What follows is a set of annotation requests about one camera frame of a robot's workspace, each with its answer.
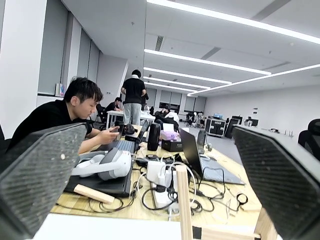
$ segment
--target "ceiling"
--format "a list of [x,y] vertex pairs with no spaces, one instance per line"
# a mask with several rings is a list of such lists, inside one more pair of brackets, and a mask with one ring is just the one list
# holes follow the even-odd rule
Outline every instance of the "ceiling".
[[[163,37],[161,45],[158,43],[160,52],[195,59],[204,58],[207,61],[264,70],[272,74],[320,64],[320,44],[239,23],[147,4],[146,0],[63,1],[103,53],[128,59],[127,77],[133,69],[142,70],[143,67],[233,83],[263,76],[259,73],[144,53],[144,48],[156,49],[159,36]],[[253,19],[320,37],[318,0],[173,0],[172,2]],[[143,75],[210,88],[224,85],[149,70],[145,70]],[[164,85],[147,87],[188,93],[165,88],[168,83],[145,81]],[[194,96],[210,97],[319,84],[320,68],[314,68],[231,85]],[[174,83],[169,85],[194,91],[203,89]]]

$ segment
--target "gray pants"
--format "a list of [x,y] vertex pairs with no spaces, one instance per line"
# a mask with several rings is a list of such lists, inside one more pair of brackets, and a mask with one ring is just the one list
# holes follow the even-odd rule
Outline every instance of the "gray pants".
[[130,124],[132,118],[132,124],[140,125],[141,104],[139,103],[125,103],[124,109],[124,124]]

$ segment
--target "led light strip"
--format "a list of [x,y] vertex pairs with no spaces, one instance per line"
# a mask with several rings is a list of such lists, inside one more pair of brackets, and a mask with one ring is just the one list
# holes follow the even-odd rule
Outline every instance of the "led light strip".
[[213,66],[218,66],[218,67],[223,67],[223,68],[242,70],[242,71],[256,73],[256,74],[263,74],[263,75],[270,75],[271,74],[271,72],[269,72],[269,71],[261,71],[261,70],[257,70],[257,69],[253,69],[253,68],[231,65],[231,64],[226,64],[226,63],[217,62],[217,61],[202,60],[202,59],[198,59],[198,58],[181,56],[181,55],[171,54],[171,53],[162,52],[162,51],[154,51],[154,50],[150,50],[150,49],[145,49],[144,52],[147,54],[154,54],[154,55],[159,55],[159,56],[163,56],[163,57],[186,60],[186,61],[201,63],[201,64],[208,64],[208,65],[213,65]]
[[282,76],[282,75],[286,75],[286,74],[292,74],[292,73],[301,72],[301,71],[305,71],[305,70],[309,70],[309,69],[316,69],[316,68],[320,68],[320,64],[306,66],[306,67],[302,67],[302,68],[297,68],[297,69],[293,69],[293,70],[289,70],[289,71],[283,71],[283,72],[279,72],[279,73],[275,73],[275,74],[271,74],[271,75],[267,75],[267,76],[260,76],[260,77],[256,77],[256,78],[252,78],[252,79],[248,79],[248,80],[238,81],[238,82],[234,82],[234,83],[231,83],[231,84],[228,84],[228,85],[216,86],[216,87],[212,87],[210,89],[205,89],[205,90],[195,91],[193,93],[188,93],[187,95],[190,97],[193,94],[200,94],[200,93],[204,93],[204,92],[207,92],[207,91],[212,91],[212,90],[216,90],[216,89],[222,89],[222,88],[226,88],[226,87],[230,87],[230,86],[234,86],[234,85],[254,82],[254,81],[257,81],[257,80],[261,80],[261,79],[268,79],[268,78],[273,78],[273,77],[277,77],[277,76]]
[[208,10],[200,7],[190,6],[190,5],[177,3],[173,1],[167,1],[167,0],[146,0],[146,1],[150,4],[156,4],[156,5],[160,5],[160,6],[164,6],[172,9],[178,9],[178,10],[182,10],[182,11],[186,11],[194,14],[200,14],[200,15],[204,15],[204,16],[208,16],[216,19],[222,19],[229,22],[233,22],[233,23],[255,27],[258,29],[264,29],[270,32],[286,35],[296,39],[305,40],[311,43],[320,44],[320,38],[318,37],[310,36],[297,31],[289,30],[286,28],[278,27],[278,26],[273,26],[267,23],[254,21],[254,20],[250,20],[247,18],[239,17],[239,16],[233,16],[233,15],[221,13],[218,11],[212,11],[212,10]]
[[188,75],[188,74],[183,74],[183,73],[178,73],[178,72],[173,72],[173,71],[165,71],[165,70],[160,70],[160,69],[155,69],[155,68],[150,68],[150,67],[144,67],[143,70],[161,73],[161,74],[169,74],[169,75],[174,75],[174,76],[179,76],[179,77],[185,77],[185,78],[189,78],[189,79],[199,79],[199,80],[203,80],[203,81],[209,81],[209,82],[220,83],[220,84],[232,84],[231,81],[223,81],[223,80],[218,80],[218,79],[213,79],[213,78],[208,78],[208,77]]
[[163,82],[163,83],[167,83],[167,84],[177,84],[177,85],[183,85],[183,86],[200,88],[200,89],[210,89],[209,86],[200,86],[200,85],[189,84],[189,83],[178,82],[178,81],[169,81],[169,80],[164,80],[164,79],[155,78],[155,77],[144,76],[143,78],[144,78],[144,79],[148,79],[148,80]]
[[176,87],[176,86],[161,85],[161,84],[151,83],[151,82],[144,82],[144,84],[151,85],[151,86],[162,87],[162,88],[167,88],[167,89],[177,89],[177,90],[183,90],[183,91],[187,91],[187,92],[196,92],[196,90],[191,90],[191,89],[182,88],[182,87]]

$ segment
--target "black hair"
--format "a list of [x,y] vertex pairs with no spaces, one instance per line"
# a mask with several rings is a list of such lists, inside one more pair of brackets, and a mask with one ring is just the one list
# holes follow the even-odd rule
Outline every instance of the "black hair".
[[98,85],[86,77],[73,78],[64,94],[63,99],[67,103],[70,103],[73,96],[78,97],[81,103],[87,99],[93,98],[97,103],[100,102],[103,98],[103,94]]
[[121,97],[116,97],[114,101],[119,101],[119,102],[121,102],[121,103],[122,103],[122,99],[121,99]]
[[141,78],[141,72],[138,69],[133,70],[132,75],[137,75],[138,78]]

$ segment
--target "white vr headset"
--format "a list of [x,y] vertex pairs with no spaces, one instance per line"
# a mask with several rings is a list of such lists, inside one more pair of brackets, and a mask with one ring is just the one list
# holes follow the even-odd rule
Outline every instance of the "white vr headset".
[[117,148],[108,151],[96,151],[79,155],[78,165],[72,169],[72,176],[81,178],[98,174],[104,181],[125,177],[131,168],[131,154]]

